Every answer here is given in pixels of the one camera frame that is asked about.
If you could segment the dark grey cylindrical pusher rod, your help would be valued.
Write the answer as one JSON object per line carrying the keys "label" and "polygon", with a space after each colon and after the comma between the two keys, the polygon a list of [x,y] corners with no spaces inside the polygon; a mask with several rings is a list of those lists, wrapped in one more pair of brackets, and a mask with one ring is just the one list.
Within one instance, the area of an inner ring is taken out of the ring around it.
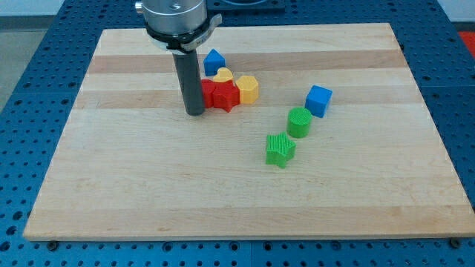
{"label": "dark grey cylindrical pusher rod", "polygon": [[174,54],[173,58],[186,113],[190,116],[199,116],[205,111],[205,103],[197,52],[192,50],[183,55]]}

